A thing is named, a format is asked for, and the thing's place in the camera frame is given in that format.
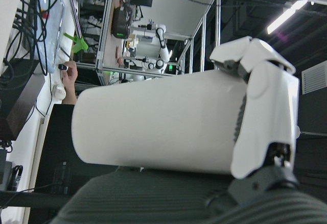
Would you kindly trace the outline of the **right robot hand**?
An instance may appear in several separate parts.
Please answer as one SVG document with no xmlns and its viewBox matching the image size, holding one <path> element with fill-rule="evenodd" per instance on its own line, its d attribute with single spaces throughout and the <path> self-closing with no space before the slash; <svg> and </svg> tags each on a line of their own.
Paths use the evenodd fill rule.
<svg viewBox="0 0 327 224">
<path fill-rule="evenodd" d="M 293 174 L 299 80 L 262 40 L 216 47 L 217 70 L 89 88 L 72 142 L 92 164 L 53 223 L 326 223 Z"/>
</svg>

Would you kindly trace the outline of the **person's bare hand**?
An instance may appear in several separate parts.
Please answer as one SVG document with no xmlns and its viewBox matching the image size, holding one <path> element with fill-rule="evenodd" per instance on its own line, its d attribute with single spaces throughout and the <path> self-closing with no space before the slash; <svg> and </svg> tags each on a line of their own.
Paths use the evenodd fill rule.
<svg viewBox="0 0 327 224">
<path fill-rule="evenodd" d="M 62 83 L 66 90 L 72 91 L 75 88 L 75 81 L 78 76 L 77 65 L 75 61 L 67 61 L 63 63 L 67 70 L 62 70 Z"/>
</svg>

